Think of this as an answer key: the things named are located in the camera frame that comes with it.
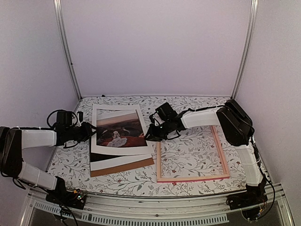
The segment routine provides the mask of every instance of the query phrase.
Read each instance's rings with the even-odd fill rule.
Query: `floral tablecloth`
[[[93,104],[139,105],[148,127],[149,115],[165,102],[179,113],[187,108],[197,109],[224,103],[225,97],[86,97],[78,108],[84,120],[90,121]],[[230,178],[206,182],[156,183],[156,165],[106,176],[90,177],[89,143],[75,148],[58,148],[48,172],[60,176],[68,188],[80,188],[93,193],[130,196],[189,196],[207,195],[242,190],[246,179],[237,151],[227,143],[222,129],[217,127]],[[210,127],[196,127],[181,132],[182,136],[162,142],[163,177],[195,177],[222,174]]]

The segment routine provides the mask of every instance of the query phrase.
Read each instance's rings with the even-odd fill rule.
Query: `floral pattern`
[[[84,112],[84,120],[91,121],[93,104],[139,105],[145,124],[149,115],[165,102],[179,113],[224,103],[225,97],[86,97],[78,108]],[[227,141],[220,127],[216,127],[225,157],[230,168],[230,178],[204,182],[156,183],[156,165],[100,177],[90,177],[89,143],[74,148],[58,148],[48,172],[62,177],[68,188],[80,188],[93,193],[130,196],[188,196],[208,195],[242,190],[246,178],[240,158]],[[156,143],[153,143],[156,162]],[[196,177],[222,174],[222,166],[210,127],[195,127],[181,132],[181,137],[162,142],[163,177]]]

